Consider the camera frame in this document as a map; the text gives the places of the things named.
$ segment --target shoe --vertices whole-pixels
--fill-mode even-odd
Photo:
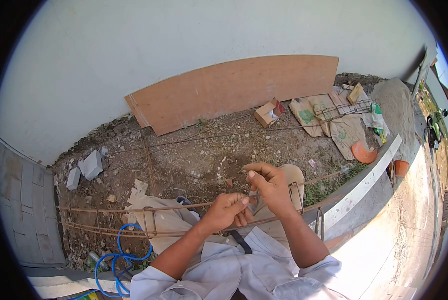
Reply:
[[[189,206],[192,204],[191,201],[189,201],[189,199],[185,198],[184,196],[177,196],[175,201],[182,204],[183,206]],[[199,213],[197,212],[197,210],[194,207],[189,207],[188,210],[193,211],[199,215]]]

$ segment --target shirt sleeve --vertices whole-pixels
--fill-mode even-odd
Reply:
[[[318,263],[307,268],[299,269],[299,277],[315,279],[324,284],[329,290],[345,297],[346,287],[344,282],[339,279],[341,267],[342,263],[340,261],[331,255],[327,255]]]
[[[130,299],[155,299],[177,280],[152,266],[136,274],[131,280]]]

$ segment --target orange pot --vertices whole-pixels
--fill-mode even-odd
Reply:
[[[394,161],[394,166],[396,177],[404,178],[407,173],[407,169],[409,168],[409,163],[407,161],[397,159]]]

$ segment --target hand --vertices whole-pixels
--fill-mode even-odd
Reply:
[[[247,195],[236,192],[220,194],[200,223],[205,224],[212,233],[227,228],[233,221],[237,226],[245,226],[246,219],[249,221],[254,219],[247,203],[249,203]]]
[[[252,183],[251,191],[259,189],[261,199],[277,218],[295,211],[284,170],[266,163],[248,164],[244,170],[248,171],[246,181]]]

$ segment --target motorcycle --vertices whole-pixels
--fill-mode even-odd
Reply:
[[[447,115],[447,109],[440,109],[427,116],[426,125],[429,129],[429,147],[435,150],[439,148],[440,142],[444,140],[444,133],[439,124],[442,124],[443,118],[447,117]]]

